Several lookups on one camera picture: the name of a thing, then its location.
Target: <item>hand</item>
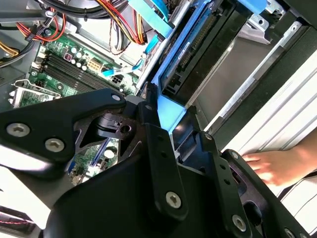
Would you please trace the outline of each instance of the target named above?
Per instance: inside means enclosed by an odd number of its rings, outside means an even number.
[[[249,154],[243,158],[269,187],[291,186],[315,169],[294,149]]]

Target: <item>white surface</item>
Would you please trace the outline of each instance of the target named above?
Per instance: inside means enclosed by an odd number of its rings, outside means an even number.
[[[41,229],[45,229],[51,210],[9,169],[0,166],[1,206],[26,213]]]
[[[317,126],[317,52],[225,147],[244,155],[289,149]]]
[[[283,205],[312,234],[317,228],[317,177],[298,182],[282,199]]]

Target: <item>screw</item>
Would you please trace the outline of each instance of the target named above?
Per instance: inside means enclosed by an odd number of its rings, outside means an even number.
[[[239,155],[237,155],[237,153],[235,152],[231,152],[231,155],[233,158],[235,158],[236,160],[239,158]]]
[[[165,197],[166,197],[167,203],[172,208],[178,209],[182,205],[182,201],[180,200],[180,197],[175,192],[168,192]]]
[[[293,233],[289,229],[285,228],[284,230],[289,238],[295,238],[295,236],[293,235]]]
[[[51,152],[60,152],[65,148],[65,144],[60,139],[51,138],[45,142],[45,148]]]
[[[30,128],[23,123],[12,123],[6,127],[6,132],[15,137],[24,137],[30,134]]]
[[[294,25],[291,31],[295,31],[296,29],[297,29],[297,25]]]
[[[120,97],[117,96],[117,95],[113,95],[112,98],[115,99],[116,101],[120,101],[121,100]]]
[[[205,134],[205,137],[206,137],[208,140],[212,140],[212,137],[211,137],[211,135],[209,135],[209,134]]]
[[[45,35],[47,35],[47,36],[51,36],[51,35],[52,35],[52,32],[51,32],[50,29],[46,29],[46,30],[44,31],[44,33],[45,33]]]
[[[238,215],[232,216],[233,224],[241,231],[245,232],[247,230],[247,226],[245,222],[242,220],[242,218]]]

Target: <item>metal panel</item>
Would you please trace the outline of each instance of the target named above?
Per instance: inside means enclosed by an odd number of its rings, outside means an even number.
[[[317,126],[317,51],[226,145],[240,154],[286,150]]]
[[[256,88],[244,99],[222,127],[214,134],[223,149],[252,117],[273,97],[298,68],[317,50],[317,31],[300,30],[301,37],[273,64],[259,80]]]

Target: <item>black mounting arm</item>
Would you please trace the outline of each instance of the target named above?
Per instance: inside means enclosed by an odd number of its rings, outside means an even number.
[[[148,84],[138,105],[103,89],[0,114],[0,164],[38,179],[60,176],[88,146],[120,139],[119,163],[66,192],[44,237],[309,237],[243,159],[219,153],[210,135],[194,133],[188,167],[178,164],[156,101]]]

